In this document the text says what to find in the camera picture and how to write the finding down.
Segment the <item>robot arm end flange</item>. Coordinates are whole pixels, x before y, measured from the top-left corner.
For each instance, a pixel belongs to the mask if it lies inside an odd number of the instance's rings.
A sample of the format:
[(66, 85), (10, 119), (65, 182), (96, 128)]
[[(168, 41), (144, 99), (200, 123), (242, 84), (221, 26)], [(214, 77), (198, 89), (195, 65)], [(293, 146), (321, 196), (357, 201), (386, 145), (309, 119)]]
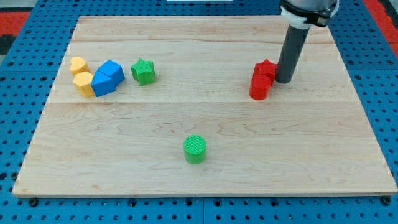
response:
[(280, 0), (281, 15), (296, 29), (326, 27), (338, 12), (339, 0)]

